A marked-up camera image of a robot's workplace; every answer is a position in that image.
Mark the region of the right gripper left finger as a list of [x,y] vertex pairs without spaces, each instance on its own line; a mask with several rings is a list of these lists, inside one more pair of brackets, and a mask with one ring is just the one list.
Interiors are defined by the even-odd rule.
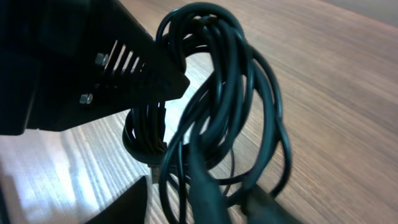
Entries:
[[181,98],[189,79],[119,1],[1,1],[1,134]]

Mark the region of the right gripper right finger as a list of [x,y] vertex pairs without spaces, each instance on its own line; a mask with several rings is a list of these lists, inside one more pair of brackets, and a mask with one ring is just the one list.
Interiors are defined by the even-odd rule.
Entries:
[[86,224],[145,223],[147,199],[147,178],[141,177]]

